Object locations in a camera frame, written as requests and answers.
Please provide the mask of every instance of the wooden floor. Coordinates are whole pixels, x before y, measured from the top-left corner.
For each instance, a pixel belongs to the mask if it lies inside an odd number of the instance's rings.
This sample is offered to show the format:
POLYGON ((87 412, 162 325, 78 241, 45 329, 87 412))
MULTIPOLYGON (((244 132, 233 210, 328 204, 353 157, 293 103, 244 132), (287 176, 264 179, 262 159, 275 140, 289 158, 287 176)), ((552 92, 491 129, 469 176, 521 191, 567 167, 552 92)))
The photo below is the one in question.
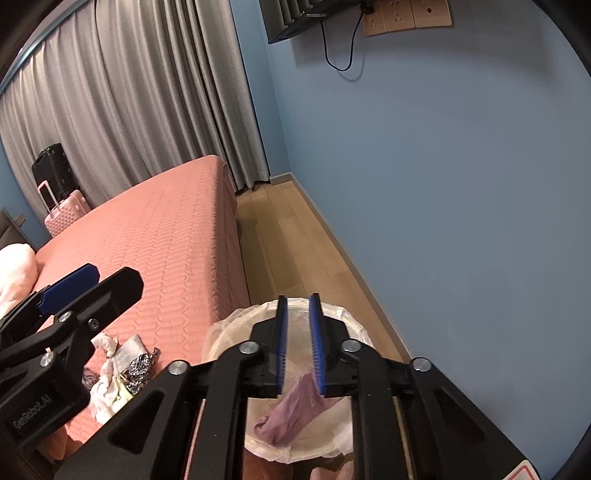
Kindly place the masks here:
POLYGON ((308 297, 346 308, 378 352, 401 361, 394 343, 347 264, 293 182, 258 185, 238 197, 238 226, 253 304, 278 295, 308 297))

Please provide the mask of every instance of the plastic bag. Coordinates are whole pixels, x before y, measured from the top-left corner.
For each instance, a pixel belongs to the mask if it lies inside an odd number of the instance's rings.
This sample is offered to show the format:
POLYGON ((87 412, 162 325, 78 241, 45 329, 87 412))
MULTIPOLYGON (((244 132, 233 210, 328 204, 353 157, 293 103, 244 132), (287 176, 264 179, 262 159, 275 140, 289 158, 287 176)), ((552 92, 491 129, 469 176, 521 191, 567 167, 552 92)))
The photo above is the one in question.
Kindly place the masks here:
MULTIPOLYGON (((287 360, 285 363, 284 391, 288 391, 300 376, 313 370, 308 299, 288 299, 287 360)), ((217 322, 207 332, 203 361, 217 359, 225 350, 248 340, 252 326, 275 316, 277 300, 260 306, 237 310, 227 319, 217 322)), ((343 307, 322 304, 326 316, 342 320, 349 336, 373 346, 367 330, 343 307)), ((252 398, 246 415, 245 447, 255 455, 269 461, 293 463, 316 457, 335 457, 353 451, 351 403, 348 398, 314 419, 287 447, 269 445, 254 434, 256 421, 269 414, 280 399, 252 398)))

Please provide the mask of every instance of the black suitcase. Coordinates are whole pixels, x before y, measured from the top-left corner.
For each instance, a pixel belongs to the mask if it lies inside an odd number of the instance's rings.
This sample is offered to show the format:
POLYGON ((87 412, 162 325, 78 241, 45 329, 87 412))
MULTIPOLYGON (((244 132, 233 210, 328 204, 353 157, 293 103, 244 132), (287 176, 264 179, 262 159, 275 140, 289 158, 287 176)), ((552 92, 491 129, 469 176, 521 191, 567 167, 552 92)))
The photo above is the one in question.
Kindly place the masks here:
MULTIPOLYGON (((43 149, 31 169, 37 186, 47 180, 58 202, 68 198, 74 190, 80 190, 61 143, 43 149)), ((41 194, 47 205, 53 204, 47 189, 43 189, 41 194)))

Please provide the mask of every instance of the quilted bedspread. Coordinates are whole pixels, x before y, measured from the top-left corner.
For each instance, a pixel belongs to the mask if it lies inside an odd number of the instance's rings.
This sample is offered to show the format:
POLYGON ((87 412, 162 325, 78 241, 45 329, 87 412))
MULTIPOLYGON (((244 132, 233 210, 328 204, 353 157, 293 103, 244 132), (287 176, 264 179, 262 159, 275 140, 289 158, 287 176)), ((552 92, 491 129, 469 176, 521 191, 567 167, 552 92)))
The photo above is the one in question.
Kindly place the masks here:
MULTIPOLYGON (((199 363, 207 328, 249 305, 226 168, 212 155, 193 160, 97 207, 39 250, 35 288, 85 263, 101 279, 135 268, 143 297, 105 332, 120 344, 137 333, 148 350, 160 348, 159 369, 176 359, 199 363)), ((88 367, 98 372, 104 360, 96 352, 88 367)), ((99 426, 86 409, 67 429, 85 442, 99 426)))

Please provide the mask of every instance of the metal screw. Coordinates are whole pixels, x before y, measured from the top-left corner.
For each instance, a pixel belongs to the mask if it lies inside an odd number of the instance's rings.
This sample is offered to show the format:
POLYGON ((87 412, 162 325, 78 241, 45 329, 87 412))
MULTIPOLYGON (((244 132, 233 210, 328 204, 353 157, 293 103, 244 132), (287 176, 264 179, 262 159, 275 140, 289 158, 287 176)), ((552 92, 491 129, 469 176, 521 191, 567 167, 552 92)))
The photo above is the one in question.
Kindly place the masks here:
POLYGON ((361 343, 359 343, 357 340, 345 340, 343 343, 340 344, 340 347, 345 352, 359 352, 359 350, 361 349, 361 343))
POLYGON ((40 365, 45 368, 47 365, 49 365, 51 362, 53 362, 53 359, 56 357, 56 353, 55 352, 47 352, 45 355, 43 355, 41 357, 41 362, 40 365))
POLYGON ((422 356, 413 360, 413 368, 417 372, 428 372, 431 370, 432 365, 433 364, 429 360, 423 358, 422 356))
POLYGON ((60 323, 65 322, 68 318, 72 316, 72 312, 65 312, 59 319, 60 323))
POLYGON ((88 320, 88 328, 92 331, 95 332, 99 329, 100 327, 100 323, 97 319, 90 319, 88 320))
POLYGON ((168 366, 168 371, 173 375, 182 375, 189 368, 189 364, 183 360, 176 360, 168 366))
POLYGON ((250 340, 247 342, 242 342, 240 344, 240 346, 238 347, 238 349, 242 352, 245 353, 247 355, 250 355, 251 353, 256 353, 258 352, 259 346, 258 343, 256 342, 251 342, 250 340))

